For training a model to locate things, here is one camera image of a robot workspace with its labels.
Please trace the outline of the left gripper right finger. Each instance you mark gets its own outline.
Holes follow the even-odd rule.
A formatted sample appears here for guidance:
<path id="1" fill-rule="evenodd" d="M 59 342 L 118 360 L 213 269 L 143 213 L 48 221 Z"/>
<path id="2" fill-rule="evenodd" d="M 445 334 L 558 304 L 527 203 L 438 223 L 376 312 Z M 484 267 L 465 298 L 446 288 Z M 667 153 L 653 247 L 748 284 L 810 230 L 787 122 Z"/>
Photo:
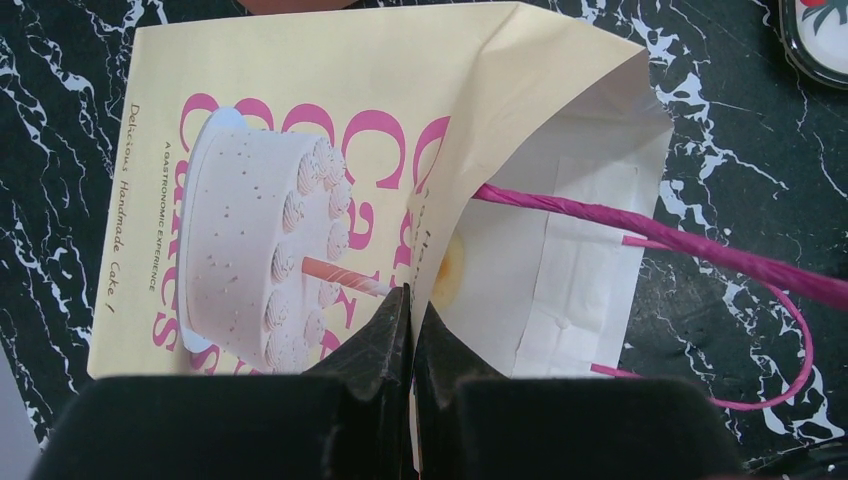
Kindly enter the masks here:
<path id="1" fill-rule="evenodd" d="M 720 479 L 744 470 L 716 409 L 669 379 L 508 379 L 424 315 L 425 479 Z"/>

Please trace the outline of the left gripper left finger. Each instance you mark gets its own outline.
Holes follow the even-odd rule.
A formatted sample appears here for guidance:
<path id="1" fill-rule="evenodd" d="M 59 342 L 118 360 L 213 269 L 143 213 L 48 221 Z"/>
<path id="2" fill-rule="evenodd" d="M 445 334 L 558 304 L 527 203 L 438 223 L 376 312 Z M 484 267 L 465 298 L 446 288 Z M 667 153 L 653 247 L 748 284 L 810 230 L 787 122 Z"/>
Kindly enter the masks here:
<path id="1" fill-rule="evenodd" d="M 410 293 L 300 374 L 121 376 L 62 414 L 35 479 L 408 479 Z"/>

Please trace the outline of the paper cake bag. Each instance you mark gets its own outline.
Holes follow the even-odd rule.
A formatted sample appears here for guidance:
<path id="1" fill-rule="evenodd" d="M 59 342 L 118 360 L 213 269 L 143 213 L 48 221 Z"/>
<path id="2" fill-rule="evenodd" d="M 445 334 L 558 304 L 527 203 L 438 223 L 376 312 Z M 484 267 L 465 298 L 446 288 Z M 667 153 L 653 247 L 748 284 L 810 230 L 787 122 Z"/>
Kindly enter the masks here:
<path id="1" fill-rule="evenodd" d="M 409 286 L 506 375 L 610 375 L 645 248 L 846 306 L 653 221 L 671 133 L 644 47 L 518 2 L 141 28 L 88 373 L 301 372 Z"/>

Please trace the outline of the strawberry print tray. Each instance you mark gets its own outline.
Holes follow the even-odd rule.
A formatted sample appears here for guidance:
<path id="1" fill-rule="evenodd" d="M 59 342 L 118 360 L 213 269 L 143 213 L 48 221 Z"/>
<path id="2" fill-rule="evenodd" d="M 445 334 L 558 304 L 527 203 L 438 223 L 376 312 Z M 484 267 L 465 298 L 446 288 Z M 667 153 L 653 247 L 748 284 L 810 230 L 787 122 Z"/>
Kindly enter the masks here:
<path id="1" fill-rule="evenodd" d="M 810 79 L 847 90 L 847 0 L 780 0 L 787 59 Z"/>

